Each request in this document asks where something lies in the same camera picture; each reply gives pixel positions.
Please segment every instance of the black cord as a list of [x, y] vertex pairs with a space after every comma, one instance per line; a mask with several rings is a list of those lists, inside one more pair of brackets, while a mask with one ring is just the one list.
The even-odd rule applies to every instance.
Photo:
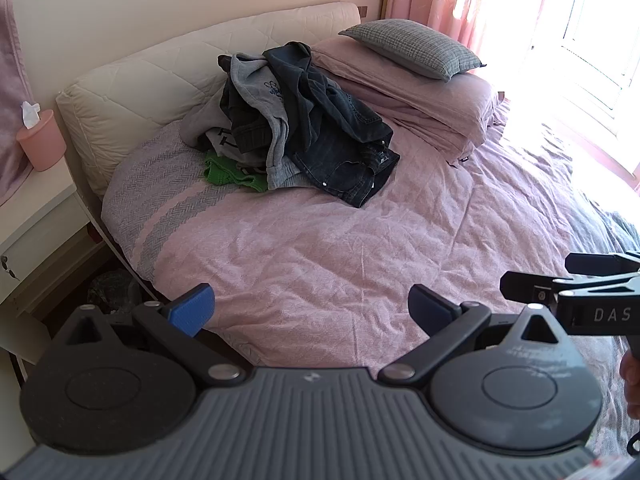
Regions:
[[626, 445], [626, 452], [631, 456], [640, 455], [640, 451], [636, 449], [636, 443], [640, 442], [640, 431], [638, 431], [634, 436], [631, 437], [631, 440]]

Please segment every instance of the green knit garment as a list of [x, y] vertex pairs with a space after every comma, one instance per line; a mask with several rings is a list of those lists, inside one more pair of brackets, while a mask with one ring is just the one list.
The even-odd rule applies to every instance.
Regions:
[[267, 176], [265, 174], [244, 174], [236, 168], [236, 162], [227, 156], [219, 156], [215, 151], [209, 150], [204, 159], [206, 169], [204, 177], [207, 182], [215, 186], [225, 184], [239, 184], [247, 186], [262, 193], [269, 189], [267, 186]]

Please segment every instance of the trash bag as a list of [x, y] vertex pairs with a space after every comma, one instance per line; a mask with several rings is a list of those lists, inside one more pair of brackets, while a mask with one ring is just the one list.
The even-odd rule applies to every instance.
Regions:
[[97, 276], [89, 284], [86, 302], [104, 314], [128, 314], [142, 303], [138, 282], [125, 270], [117, 269]]

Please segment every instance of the black robotic device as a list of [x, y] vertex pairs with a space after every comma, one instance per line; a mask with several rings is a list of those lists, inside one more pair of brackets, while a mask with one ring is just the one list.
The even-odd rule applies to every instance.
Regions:
[[[519, 315], [414, 285], [409, 313], [430, 339], [377, 380], [242, 370], [191, 338], [212, 312], [208, 285], [130, 316], [79, 307], [23, 386], [39, 446], [4, 476], [565, 478], [594, 459], [584, 446], [602, 406], [568, 334], [640, 350], [640, 254], [571, 254], [566, 267], [592, 278], [502, 277], [504, 296], [528, 304]], [[619, 476], [637, 478], [638, 462]]]

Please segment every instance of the pile of clothes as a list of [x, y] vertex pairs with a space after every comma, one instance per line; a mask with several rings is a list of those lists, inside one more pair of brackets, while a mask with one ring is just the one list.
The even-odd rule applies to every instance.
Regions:
[[207, 152], [211, 183], [317, 187], [356, 207], [384, 186], [400, 159], [392, 129], [318, 70], [306, 44], [218, 64], [224, 87], [180, 124], [182, 140]]

